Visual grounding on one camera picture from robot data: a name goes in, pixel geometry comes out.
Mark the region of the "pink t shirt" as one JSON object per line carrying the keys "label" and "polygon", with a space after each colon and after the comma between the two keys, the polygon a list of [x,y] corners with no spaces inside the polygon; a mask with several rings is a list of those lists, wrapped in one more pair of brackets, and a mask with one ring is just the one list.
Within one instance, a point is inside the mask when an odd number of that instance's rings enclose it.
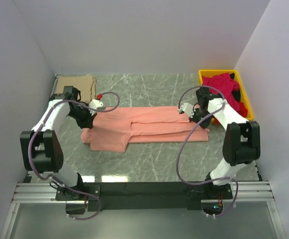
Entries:
{"label": "pink t shirt", "polygon": [[83,129],[81,141],[93,151],[125,152],[130,143],[183,142],[187,136],[189,141],[208,141],[208,132],[179,114],[176,106],[119,107],[98,113],[93,128]]}

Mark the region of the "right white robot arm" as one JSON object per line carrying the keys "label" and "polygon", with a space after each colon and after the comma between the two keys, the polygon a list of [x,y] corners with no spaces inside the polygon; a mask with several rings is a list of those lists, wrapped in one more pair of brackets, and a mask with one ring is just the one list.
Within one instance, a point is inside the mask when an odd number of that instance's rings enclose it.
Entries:
{"label": "right white robot arm", "polygon": [[215,118],[225,129],[223,158],[210,172],[212,181],[204,186],[205,196],[214,199],[221,193],[222,185],[229,183],[243,167],[259,159],[261,146],[259,124],[242,117],[222,94],[213,94],[210,89],[202,86],[196,90],[198,107],[192,110],[189,119],[201,128],[207,128]]}

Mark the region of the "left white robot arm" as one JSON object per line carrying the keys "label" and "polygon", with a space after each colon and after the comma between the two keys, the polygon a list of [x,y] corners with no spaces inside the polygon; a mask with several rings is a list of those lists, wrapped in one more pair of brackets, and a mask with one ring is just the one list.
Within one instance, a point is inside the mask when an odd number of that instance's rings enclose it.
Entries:
{"label": "left white robot arm", "polygon": [[92,128],[98,110],[105,109],[99,99],[90,103],[81,100],[81,92],[65,86],[61,94],[51,95],[47,110],[40,121],[20,135],[24,167],[41,180],[53,179],[73,200],[84,196],[85,188],[79,173],[64,166],[64,155],[57,138],[66,117],[73,118],[80,128]]}

